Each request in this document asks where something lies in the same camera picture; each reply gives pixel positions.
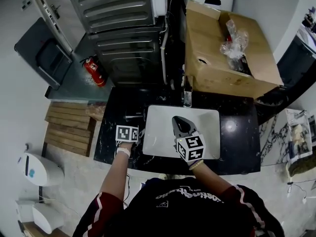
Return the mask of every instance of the wristband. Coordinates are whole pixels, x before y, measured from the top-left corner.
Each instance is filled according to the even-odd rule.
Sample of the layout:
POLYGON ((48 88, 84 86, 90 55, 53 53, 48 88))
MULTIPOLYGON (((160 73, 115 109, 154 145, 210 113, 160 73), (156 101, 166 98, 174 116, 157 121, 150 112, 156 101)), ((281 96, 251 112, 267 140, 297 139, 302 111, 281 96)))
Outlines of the wristband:
POLYGON ((201 163, 203 163, 203 160, 200 160, 200 161, 198 161, 197 163, 193 164, 193 165, 189 168, 189 170, 195 169, 195 168, 196 168, 197 166, 199 166, 201 163))
POLYGON ((117 152, 118 151, 124 152, 124 153, 126 153, 128 155, 128 157, 130 157, 130 151, 127 148, 118 148, 117 152))

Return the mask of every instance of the red fire extinguisher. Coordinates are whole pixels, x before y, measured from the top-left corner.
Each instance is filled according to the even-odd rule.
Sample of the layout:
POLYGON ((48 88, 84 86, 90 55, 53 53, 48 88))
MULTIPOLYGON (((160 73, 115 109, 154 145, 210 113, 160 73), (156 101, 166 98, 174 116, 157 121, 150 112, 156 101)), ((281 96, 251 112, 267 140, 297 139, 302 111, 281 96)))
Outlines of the red fire extinguisher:
POLYGON ((97 56, 90 56, 82 60, 83 66, 89 74, 92 76, 94 82, 99 86, 103 87, 105 85, 105 78, 100 73, 100 65, 98 65, 97 56))

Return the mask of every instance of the tile floor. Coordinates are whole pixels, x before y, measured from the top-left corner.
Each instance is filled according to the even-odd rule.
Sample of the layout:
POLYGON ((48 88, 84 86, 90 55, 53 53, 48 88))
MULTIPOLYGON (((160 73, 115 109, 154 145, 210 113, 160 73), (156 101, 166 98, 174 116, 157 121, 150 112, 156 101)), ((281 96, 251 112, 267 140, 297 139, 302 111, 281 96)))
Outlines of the tile floor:
MULTIPOLYGON (((62 185, 44 187, 43 195, 54 200, 47 200, 62 213, 65 225, 61 228, 72 236, 80 217, 85 213, 90 202, 99 192, 110 165, 93 160, 93 152, 98 136, 99 125, 96 127, 90 157, 82 157, 62 149, 48 145, 46 157, 59 164, 65 172, 62 185)), ((247 175, 223 176, 232 184, 245 185, 258 193, 267 209, 281 222, 285 236, 298 237, 305 229, 316 228, 316 199, 307 198, 303 203, 305 193, 298 187, 292 186, 288 194, 287 178, 284 173, 284 164, 263 166, 261 172, 247 175)), ((157 173, 129 170, 130 195, 129 203, 137 194, 140 183, 157 173)), ((315 171, 309 171, 295 178, 295 182, 316 178, 315 171)), ((316 197, 316 189, 311 191, 313 181, 299 183, 307 191, 307 197, 316 197)))

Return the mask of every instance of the black countertop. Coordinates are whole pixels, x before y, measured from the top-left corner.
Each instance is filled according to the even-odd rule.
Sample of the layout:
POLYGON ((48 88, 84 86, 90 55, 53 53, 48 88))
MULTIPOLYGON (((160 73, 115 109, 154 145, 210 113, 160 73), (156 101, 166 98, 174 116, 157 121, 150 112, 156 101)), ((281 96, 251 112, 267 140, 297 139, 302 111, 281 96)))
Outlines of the black countertop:
MULTIPOLYGON (((94 159, 112 164, 116 148, 116 125, 145 128, 142 118, 128 121, 124 116, 145 110, 150 105, 183 106, 181 92, 166 89, 112 88, 100 128, 94 159)), ((193 92, 192 107, 218 110, 221 126, 221 156, 204 160, 219 175, 246 174, 260 171, 260 140, 253 99, 221 94, 193 92)), ((153 157, 142 153, 141 144, 132 149, 128 168, 191 175, 180 158, 153 157)))

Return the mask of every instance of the striped sleeve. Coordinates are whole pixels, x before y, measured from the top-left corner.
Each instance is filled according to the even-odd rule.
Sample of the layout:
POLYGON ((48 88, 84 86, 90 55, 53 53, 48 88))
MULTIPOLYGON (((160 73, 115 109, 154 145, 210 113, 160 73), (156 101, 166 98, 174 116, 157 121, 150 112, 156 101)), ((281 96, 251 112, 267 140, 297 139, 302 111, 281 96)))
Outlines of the striped sleeve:
POLYGON ((109 220, 123 211, 123 202, 117 197, 100 192, 81 218, 73 237, 101 237, 109 220))
POLYGON ((253 190, 235 185, 228 188, 221 199, 229 203, 237 214, 253 227, 252 236, 284 237, 279 221, 266 209, 263 200, 253 190))

